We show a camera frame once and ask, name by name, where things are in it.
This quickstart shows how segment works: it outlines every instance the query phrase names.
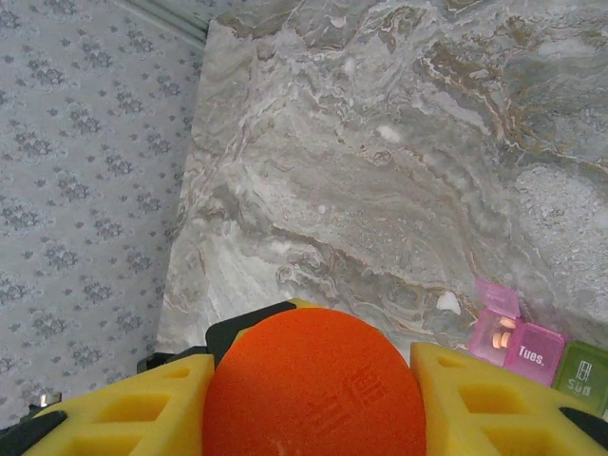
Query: pink pill box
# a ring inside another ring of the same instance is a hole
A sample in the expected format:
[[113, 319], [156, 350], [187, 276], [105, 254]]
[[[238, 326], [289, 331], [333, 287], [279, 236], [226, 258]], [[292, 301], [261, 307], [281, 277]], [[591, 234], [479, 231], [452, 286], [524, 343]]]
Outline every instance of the pink pill box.
[[566, 338], [523, 321], [515, 292], [476, 279], [484, 303], [468, 344], [469, 351], [496, 366], [551, 386]]

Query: rectangular hole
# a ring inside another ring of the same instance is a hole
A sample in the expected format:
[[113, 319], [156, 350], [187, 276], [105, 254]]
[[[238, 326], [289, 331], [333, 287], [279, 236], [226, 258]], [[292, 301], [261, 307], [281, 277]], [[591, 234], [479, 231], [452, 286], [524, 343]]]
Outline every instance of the rectangular hole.
[[501, 456], [571, 456], [572, 448], [546, 429], [486, 428], [484, 434]]
[[190, 370], [183, 368], [167, 373], [164, 378], [186, 378], [188, 375], [190, 375]]
[[465, 366], [461, 361], [448, 356], [438, 356], [437, 362], [444, 368], [463, 368]]
[[141, 439], [139, 435], [76, 437], [59, 456], [128, 456]]
[[96, 423], [133, 423], [155, 421], [171, 399], [168, 394], [131, 394], [104, 409]]
[[469, 384], [461, 386], [459, 392], [471, 413], [529, 413], [521, 396], [504, 385]]

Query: translucent lid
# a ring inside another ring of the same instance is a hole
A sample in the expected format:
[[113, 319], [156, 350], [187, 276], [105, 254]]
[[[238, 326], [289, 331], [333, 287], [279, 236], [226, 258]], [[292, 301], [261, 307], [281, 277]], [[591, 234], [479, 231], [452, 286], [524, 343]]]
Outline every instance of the translucent lid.
[[479, 297], [488, 309], [510, 318], [520, 317], [520, 300], [513, 290], [482, 278], [475, 279], [475, 286]]

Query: wallpaper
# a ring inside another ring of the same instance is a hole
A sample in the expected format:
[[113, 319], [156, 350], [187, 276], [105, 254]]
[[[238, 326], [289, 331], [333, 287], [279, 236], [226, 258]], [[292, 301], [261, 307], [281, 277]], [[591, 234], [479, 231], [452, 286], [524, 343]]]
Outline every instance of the wallpaper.
[[0, 1], [0, 427], [154, 350], [201, 59], [111, 1]]

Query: marble slab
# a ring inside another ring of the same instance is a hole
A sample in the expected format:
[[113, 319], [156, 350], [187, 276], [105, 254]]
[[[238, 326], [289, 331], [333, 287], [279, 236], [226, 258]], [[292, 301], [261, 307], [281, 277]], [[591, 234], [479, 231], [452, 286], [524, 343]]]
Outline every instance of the marble slab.
[[407, 355], [482, 276], [608, 346], [608, 4], [256, 0], [207, 41], [159, 349], [301, 297]]

